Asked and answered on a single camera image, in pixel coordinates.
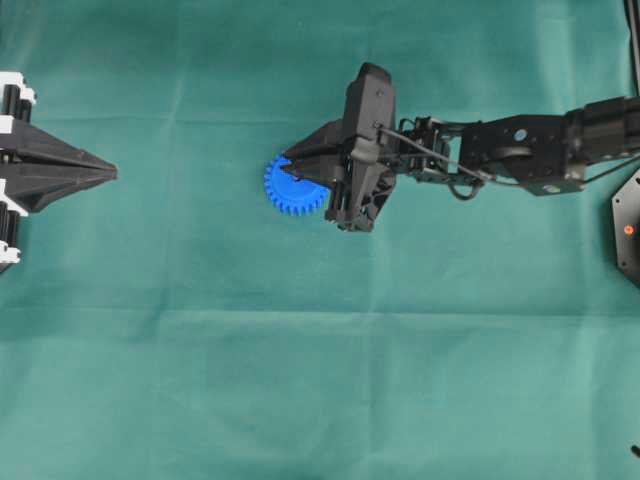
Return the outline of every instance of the fabric surface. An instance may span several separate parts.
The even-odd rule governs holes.
[[[34,124],[120,179],[0,277],[0,479],[638,478],[640,294],[610,198],[401,179],[371,235],[262,174],[363,61],[403,116],[632,94],[618,0],[5,0]]]

